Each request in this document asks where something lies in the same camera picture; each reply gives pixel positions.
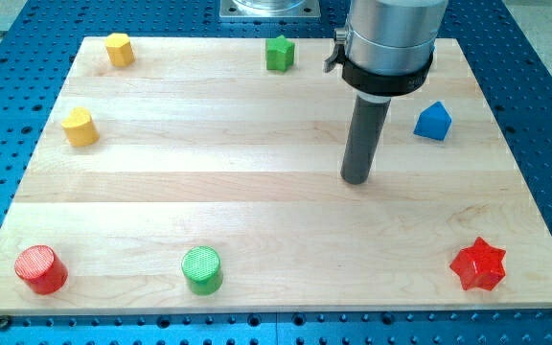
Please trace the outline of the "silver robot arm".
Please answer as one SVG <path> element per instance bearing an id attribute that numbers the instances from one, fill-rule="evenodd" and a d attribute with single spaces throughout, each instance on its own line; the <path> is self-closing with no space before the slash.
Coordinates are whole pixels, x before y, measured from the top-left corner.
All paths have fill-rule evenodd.
<path id="1" fill-rule="evenodd" d="M 352 0 L 345 24 L 334 30 L 323 71 L 342 66 L 341 78 L 374 103 L 409 94 L 426 80 L 447 0 Z"/>

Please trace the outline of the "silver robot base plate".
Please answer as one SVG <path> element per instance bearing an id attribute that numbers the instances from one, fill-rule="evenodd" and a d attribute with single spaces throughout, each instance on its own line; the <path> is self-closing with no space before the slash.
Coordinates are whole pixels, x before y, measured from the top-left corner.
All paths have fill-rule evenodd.
<path id="1" fill-rule="evenodd" d="M 220 18 L 318 18 L 318 0 L 220 0 Z"/>

